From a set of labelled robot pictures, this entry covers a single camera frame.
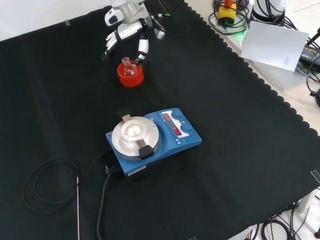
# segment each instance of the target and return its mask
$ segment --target white wall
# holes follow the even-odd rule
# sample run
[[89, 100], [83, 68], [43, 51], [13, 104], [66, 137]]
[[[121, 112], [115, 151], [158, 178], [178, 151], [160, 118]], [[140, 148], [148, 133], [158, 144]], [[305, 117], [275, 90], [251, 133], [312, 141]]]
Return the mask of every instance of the white wall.
[[0, 41], [70, 20], [110, 0], [0, 0]]

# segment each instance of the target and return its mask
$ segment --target white table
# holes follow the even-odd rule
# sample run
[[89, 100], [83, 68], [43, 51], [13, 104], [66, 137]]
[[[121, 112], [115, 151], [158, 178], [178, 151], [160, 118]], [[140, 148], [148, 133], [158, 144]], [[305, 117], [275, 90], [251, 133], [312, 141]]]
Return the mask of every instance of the white table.
[[[209, 15], [213, 12], [213, 0], [185, 0], [186, 3], [207, 22]], [[219, 34], [221, 38], [228, 44], [228, 47], [238, 55], [241, 54], [240, 49], [233, 44], [233, 42], [226, 37], [225, 35]], [[271, 89], [277, 91], [278, 95], [284, 98], [284, 101], [288, 102], [292, 108], [294, 108], [297, 114], [303, 117], [303, 120], [310, 125], [310, 128], [315, 129], [320, 136], [320, 107], [318, 107], [316, 100], [310, 96], [310, 92], [306, 86], [305, 82], [289, 88], [280, 90], [278, 86], [273, 84], [273, 81], [268, 79], [266, 75], [263, 74], [263, 71], [259, 67], [251, 62], [250, 60], [245, 60], [249, 66], [253, 69], [253, 72], [258, 74], [259, 78], [263, 79], [266, 84], [270, 85]], [[320, 85], [309, 81], [311, 89], [317, 91], [320, 88]], [[302, 199], [304, 202], [303, 209], [308, 207], [309, 199], [313, 198], [315, 192], [310, 193], [305, 198]], [[247, 228], [238, 235], [230, 238], [229, 240], [243, 240], [245, 239], [246, 234], [252, 229], [252, 227]]]

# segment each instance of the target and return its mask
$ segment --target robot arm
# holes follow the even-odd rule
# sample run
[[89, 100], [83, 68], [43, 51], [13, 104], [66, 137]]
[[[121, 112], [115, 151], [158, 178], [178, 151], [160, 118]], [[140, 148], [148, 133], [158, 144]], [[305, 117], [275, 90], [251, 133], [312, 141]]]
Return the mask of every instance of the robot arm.
[[112, 51], [120, 41], [124, 41], [127, 38], [134, 36], [144, 28], [144, 25], [140, 20], [137, 20], [131, 24], [120, 24], [117, 30], [113, 31], [106, 37], [105, 50], [101, 55], [101, 59], [105, 62], [108, 57], [112, 55]]
[[[104, 17], [105, 23], [108, 26], [119, 22], [122, 22], [122, 24], [105, 39], [105, 50], [101, 55], [104, 62], [112, 54], [118, 42], [125, 41], [146, 28], [153, 28], [158, 39], [162, 39], [165, 36], [165, 29], [148, 13], [142, 2], [144, 2], [144, 0], [111, 0], [112, 9], [106, 13]], [[134, 60], [135, 65], [141, 64], [148, 50], [149, 41], [141, 34], [138, 50], [139, 55]]]

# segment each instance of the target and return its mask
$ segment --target white paper sheet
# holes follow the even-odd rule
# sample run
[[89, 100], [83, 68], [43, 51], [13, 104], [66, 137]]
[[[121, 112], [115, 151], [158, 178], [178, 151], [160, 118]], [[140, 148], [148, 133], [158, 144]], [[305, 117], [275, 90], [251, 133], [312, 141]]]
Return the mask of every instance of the white paper sheet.
[[295, 71], [309, 33], [251, 21], [241, 57]]

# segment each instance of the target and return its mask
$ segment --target metal probe rod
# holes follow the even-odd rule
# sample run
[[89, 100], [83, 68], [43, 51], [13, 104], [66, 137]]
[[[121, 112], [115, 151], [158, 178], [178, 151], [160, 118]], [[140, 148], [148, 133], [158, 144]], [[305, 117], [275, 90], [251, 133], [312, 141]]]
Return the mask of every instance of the metal probe rod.
[[76, 213], [78, 222], [78, 240], [80, 240], [80, 228], [79, 228], [79, 177], [76, 177]]

